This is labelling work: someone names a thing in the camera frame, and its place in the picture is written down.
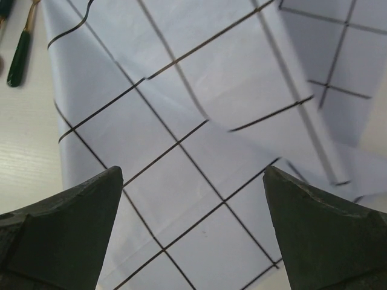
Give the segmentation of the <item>white black-grid tablecloth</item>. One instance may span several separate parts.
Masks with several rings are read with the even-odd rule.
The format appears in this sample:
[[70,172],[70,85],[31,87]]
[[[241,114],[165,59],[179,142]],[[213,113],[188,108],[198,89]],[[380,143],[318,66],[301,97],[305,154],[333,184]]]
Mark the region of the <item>white black-grid tablecloth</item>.
[[63,185],[123,190],[98,289],[253,289],[282,268],[266,166],[368,205],[385,1],[44,1]]

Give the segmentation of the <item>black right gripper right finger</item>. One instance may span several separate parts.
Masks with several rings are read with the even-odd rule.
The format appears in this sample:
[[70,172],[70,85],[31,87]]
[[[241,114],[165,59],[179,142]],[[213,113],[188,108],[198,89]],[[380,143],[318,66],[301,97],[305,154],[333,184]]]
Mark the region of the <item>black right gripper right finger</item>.
[[386,289],[386,213],[274,166],[263,182],[291,289]]

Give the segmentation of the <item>gold spoon green handle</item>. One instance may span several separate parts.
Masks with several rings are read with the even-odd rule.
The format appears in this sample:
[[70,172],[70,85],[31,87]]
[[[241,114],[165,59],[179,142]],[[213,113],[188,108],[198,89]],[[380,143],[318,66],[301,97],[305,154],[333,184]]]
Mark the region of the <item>gold spoon green handle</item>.
[[7,21],[12,13],[14,7],[15,0],[1,0],[0,3],[0,19],[1,19],[1,40],[4,36],[5,27]]

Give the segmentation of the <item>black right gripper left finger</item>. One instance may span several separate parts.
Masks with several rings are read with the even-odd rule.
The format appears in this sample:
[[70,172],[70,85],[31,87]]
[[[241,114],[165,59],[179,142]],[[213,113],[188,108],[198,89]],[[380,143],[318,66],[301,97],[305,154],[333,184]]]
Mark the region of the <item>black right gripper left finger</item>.
[[1,215],[1,289],[95,289],[123,188],[122,170]]

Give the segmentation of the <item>gold fork green handle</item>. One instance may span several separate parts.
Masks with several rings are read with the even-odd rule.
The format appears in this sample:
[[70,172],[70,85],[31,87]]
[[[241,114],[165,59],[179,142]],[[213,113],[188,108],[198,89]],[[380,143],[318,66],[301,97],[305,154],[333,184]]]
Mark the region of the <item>gold fork green handle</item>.
[[8,71],[7,84],[11,88],[16,88],[22,85],[27,56],[30,49],[31,31],[33,28],[35,9],[38,3],[40,3],[40,0],[32,1],[24,29],[20,35],[10,69]]

